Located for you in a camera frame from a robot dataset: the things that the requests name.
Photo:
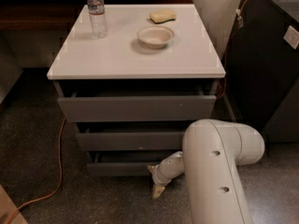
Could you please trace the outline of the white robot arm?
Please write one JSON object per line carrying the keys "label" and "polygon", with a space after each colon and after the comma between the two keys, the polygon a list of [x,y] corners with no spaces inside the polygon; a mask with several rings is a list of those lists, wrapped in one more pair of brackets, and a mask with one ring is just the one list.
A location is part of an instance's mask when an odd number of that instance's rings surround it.
{"label": "white robot arm", "polygon": [[153,196],[185,175],[192,224],[253,224],[237,167],[253,164],[263,154],[263,137],[249,125],[197,120],[185,131],[181,151],[148,167]]}

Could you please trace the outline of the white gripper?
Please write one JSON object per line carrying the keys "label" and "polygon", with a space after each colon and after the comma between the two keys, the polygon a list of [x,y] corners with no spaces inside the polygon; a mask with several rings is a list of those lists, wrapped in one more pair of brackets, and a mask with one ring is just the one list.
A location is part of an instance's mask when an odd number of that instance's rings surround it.
{"label": "white gripper", "polygon": [[183,154],[178,151],[169,157],[163,159],[157,165],[148,165],[148,170],[152,174],[154,182],[152,198],[158,199],[173,178],[184,173]]}

